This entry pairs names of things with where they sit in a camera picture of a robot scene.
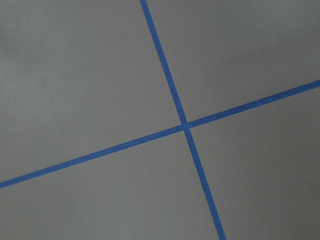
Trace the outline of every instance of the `tape strip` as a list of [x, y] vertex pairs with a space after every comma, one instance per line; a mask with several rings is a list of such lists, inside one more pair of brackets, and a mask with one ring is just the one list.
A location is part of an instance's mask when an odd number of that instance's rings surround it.
[[75, 158], [75, 159], [72, 159], [69, 161], [65, 161], [65, 162], [62, 162], [62, 163], [59, 163], [59, 164], [56, 164], [53, 166], [49, 166], [49, 167], [46, 167], [46, 168], [43, 168], [43, 169], [40, 169], [37, 171], [33, 171], [33, 172], [27, 173], [25, 175], [21, 175], [21, 176], [0, 182], [0, 189], [8, 187], [13, 184], [21, 183], [21, 182], [24, 182], [24, 181], [27, 181], [30, 179], [34, 179], [34, 178], [40, 177], [42, 175], [50, 174], [55, 171], [66, 169], [66, 168], [69, 168], [69, 167], [77, 165], [77, 164], [88, 162], [90, 160], [97, 159], [102, 156], [113, 154], [113, 153], [119, 152], [124, 149], [132, 148], [134, 146], [144, 144], [144, 143], [150, 142], [155, 139], [163, 138], [165, 136], [169, 136], [169, 135], [181, 132], [181, 131], [183, 131], [183, 128], [181, 125], [175, 126], [175, 127], [163, 130], [163, 131], [158, 131], [156, 133], [153, 133], [153, 134], [150, 134], [147, 136], [143, 136], [143, 137], [131, 140], [131, 141], [121, 143], [116, 146], [108, 147], [106, 149], [90, 153], [88, 155], [84, 155], [84, 156], [81, 156], [81, 157], [78, 157], [78, 158]]
[[281, 99], [284, 99], [287, 97], [291, 97], [293, 95], [300, 94], [305, 91], [309, 91], [309, 90], [312, 90], [312, 89], [315, 89], [318, 87], [320, 87], [320, 80], [313, 81], [313, 82], [310, 82], [310, 83], [307, 83], [307, 84], [304, 84], [304, 85], [301, 85], [301, 86], [298, 86], [298, 87], [295, 87], [295, 88], [292, 88], [292, 89], [289, 89], [286, 91], [282, 91], [277, 94], [267, 96], [267, 97], [261, 98], [259, 100], [255, 100], [255, 101], [252, 101], [252, 102], [240, 105], [240, 106], [236, 106], [236, 107], [230, 108], [225, 111], [221, 111], [221, 112], [209, 115], [209, 116], [202, 117], [200, 119], [189, 122], [189, 126], [190, 126], [190, 128], [194, 128], [194, 127], [197, 127], [197, 126], [200, 126], [203, 124], [207, 124], [207, 123], [219, 120], [219, 119], [223, 119], [223, 118], [229, 117], [231, 115], [238, 114], [238, 113], [250, 110], [250, 109], [254, 109], [254, 108], [260, 107], [262, 105], [266, 105], [266, 104], [269, 104], [269, 103], [272, 103], [272, 102], [275, 102], [275, 101], [278, 101], [278, 100], [281, 100]]
[[179, 115], [180, 122], [183, 127], [183, 131], [184, 131], [184, 134], [185, 134], [185, 137], [186, 137], [186, 140], [187, 140], [187, 143], [188, 143], [188, 146], [189, 146], [192, 158], [193, 158], [193, 162], [194, 162], [196, 171], [198, 173], [198, 176], [199, 176], [199, 179], [200, 179], [200, 182], [202, 185], [202, 189], [203, 189], [206, 201], [207, 201], [209, 209], [210, 209], [210, 213], [211, 213], [216, 231], [218, 233], [220, 240], [226, 240], [225, 232], [224, 232], [224, 229], [222, 227], [222, 224], [221, 224], [221, 221], [219, 218], [219, 214], [218, 214], [218, 211], [217, 211], [217, 208], [215, 205], [215, 201], [214, 201], [214, 198], [213, 198], [212, 193], [210, 191], [209, 184], [208, 184], [208, 181], [206, 178], [206, 174], [205, 174], [205, 171], [202, 167], [202, 164], [201, 164], [201, 161], [199, 158], [199, 154], [198, 154], [198, 151], [197, 151], [197, 148], [195, 145], [195, 141], [194, 141], [192, 134], [190, 132], [190, 127], [187, 122], [186, 115], [185, 115], [184, 109], [182, 107], [182, 104], [181, 104], [181, 101], [180, 101], [180, 98], [178, 95], [178, 91], [176, 89], [174, 80], [172, 78], [172, 75], [171, 75], [164, 51], [162, 49], [157, 31], [156, 31], [156, 27], [155, 27], [154, 22], [152, 20], [147, 2], [146, 2], [146, 0], [140, 0], [140, 3], [141, 3], [142, 10], [144, 12], [144, 16], [145, 16], [146, 22], [148, 24], [152, 39], [153, 39], [153, 43], [154, 43], [156, 52], [158, 54], [159, 60], [162, 65], [166, 81], [167, 81], [169, 89], [171, 91], [174, 105], [175, 105], [175, 108], [176, 108], [177, 113]]

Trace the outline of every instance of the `gray floor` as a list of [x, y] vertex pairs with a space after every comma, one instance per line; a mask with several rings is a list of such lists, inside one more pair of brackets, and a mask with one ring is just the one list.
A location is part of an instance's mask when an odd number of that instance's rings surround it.
[[[320, 79], [320, 1], [148, 0], [186, 118]], [[0, 7], [0, 182], [180, 125], [136, 1]], [[320, 89], [191, 129], [228, 240], [320, 238]], [[218, 240], [182, 132], [0, 189], [0, 239]]]

